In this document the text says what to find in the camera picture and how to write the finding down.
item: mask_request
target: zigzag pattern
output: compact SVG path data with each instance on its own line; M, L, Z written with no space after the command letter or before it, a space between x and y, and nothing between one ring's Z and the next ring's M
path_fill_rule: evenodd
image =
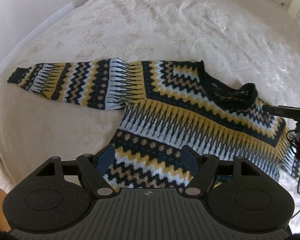
M209 76L203 62L111 58L43 63L18 73L18 86L47 99L125 108L111 141L116 160L106 175L114 188L182 190L191 179L180 159L185 144L223 160L245 156L276 180L281 167L300 174L284 119L262 111L254 84L234 90Z

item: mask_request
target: fair isle sweater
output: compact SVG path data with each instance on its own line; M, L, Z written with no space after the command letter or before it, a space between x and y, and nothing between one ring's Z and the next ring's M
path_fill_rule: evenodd
M208 75L202 61L42 63L18 68L8 82L50 100L124 108L105 174L115 190L182 191L192 178L181 161L183 145L221 160L244 156L275 180L280 168L294 177L300 171L284 119L262 111L255 85L234 90Z

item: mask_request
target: circular pad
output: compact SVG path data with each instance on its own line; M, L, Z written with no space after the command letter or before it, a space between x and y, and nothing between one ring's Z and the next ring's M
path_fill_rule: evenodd
M57 207L62 202L60 192L53 189L40 189L30 193L26 197L26 204L34 210L49 210Z
M236 203L250 210L261 210L270 206L272 199L270 195L259 189L244 189L239 191L234 199Z

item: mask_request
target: logo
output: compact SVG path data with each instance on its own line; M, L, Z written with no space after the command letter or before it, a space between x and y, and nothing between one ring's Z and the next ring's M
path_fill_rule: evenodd
M145 193L145 195L147 195L147 196L151 196L152 194L153 194L153 192L150 190L146 191L146 193Z

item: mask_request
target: ribbed neckline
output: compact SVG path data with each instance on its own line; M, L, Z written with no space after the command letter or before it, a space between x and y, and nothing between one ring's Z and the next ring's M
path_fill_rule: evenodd
M245 110L255 102L258 96L255 84L247 83L236 90L210 76L204 69L203 61L197 62L196 67L200 85L208 99L222 109Z

